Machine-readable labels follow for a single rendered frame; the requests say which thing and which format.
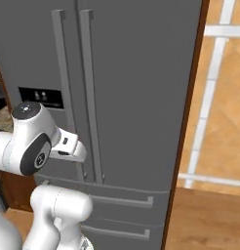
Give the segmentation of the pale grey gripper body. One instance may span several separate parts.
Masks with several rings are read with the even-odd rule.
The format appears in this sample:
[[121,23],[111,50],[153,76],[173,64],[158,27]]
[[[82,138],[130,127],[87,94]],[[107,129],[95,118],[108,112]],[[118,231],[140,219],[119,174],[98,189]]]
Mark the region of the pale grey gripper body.
[[72,153],[72,157],[77,162],[84,162],[86,160],[87,150],[80,141],[77,142],[76,147]]

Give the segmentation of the plain grey fridge door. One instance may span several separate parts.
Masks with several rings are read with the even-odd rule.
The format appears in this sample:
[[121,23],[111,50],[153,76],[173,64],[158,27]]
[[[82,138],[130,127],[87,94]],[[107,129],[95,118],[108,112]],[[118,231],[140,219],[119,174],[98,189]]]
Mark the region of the plain grey fridge door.
[[78,0],[92,9],[103,183],[170,189],[203,0]]

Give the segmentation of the grey french door fridge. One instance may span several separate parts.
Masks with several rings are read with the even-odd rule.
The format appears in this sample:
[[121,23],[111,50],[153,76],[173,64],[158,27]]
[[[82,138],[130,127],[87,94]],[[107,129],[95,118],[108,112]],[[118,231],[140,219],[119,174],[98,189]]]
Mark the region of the grey french door fridge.
[[0,170],[34,214],[8,250],[164,250],[202,4],[0,0]]

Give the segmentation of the brown wooden base cupboard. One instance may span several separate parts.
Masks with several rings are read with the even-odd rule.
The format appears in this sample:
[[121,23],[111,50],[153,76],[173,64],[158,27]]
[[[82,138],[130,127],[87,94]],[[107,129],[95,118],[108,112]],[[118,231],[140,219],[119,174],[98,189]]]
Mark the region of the brown wooden base cupboard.
[[31,212],[30,195],[35,188],[33,177],[0,171],[0,192],[10,208]]

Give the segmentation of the grey fridge door with dispenser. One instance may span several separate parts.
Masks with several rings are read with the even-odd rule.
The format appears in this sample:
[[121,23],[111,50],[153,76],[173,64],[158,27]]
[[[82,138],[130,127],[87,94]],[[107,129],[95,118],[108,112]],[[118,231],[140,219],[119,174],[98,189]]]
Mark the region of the grey fridge door with dispenser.
[[[0,70],[13,109],[24,102],[42,104],[67,131],[52,11],[67,12],[66,27],[77,27],[74,0],[0,0]],[[49,158],[71,166],[77,162]]]

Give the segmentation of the grey fridge drawer front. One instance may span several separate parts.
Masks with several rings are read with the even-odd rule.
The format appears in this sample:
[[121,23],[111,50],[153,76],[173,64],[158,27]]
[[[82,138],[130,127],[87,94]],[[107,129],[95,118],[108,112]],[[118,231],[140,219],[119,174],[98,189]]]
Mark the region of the grey fridge drawer front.
[[82,223],[82,226],[83,225],[94,226],[94,227],[121,225],[123,227],[150,230],[150,237],[148,240],[138,240],[138,239],[124,238],[124,237],[101,235],[82,230],[93,243],[95,250],[160,250],[161,249],[162,237],[163,237],[162,226],[138,225],[133,223],[112,221],[107,219],[88,219],[87,221]]
[[97,195],[134,200],[146,200],[148,196],[152,196],[154,198],[152,208],[105,204],[93,200],[94,212],[92,216],[97,219],[107,219],[138,225],[163,226],[165,224],[169,202],[169,193],[167,191],[149,192],[123,187],[111,187],[68,179],[52,178],[40,174],[35,176],[35,181],[37,185],[49,184],[75,189],[87,193],[90,196]]

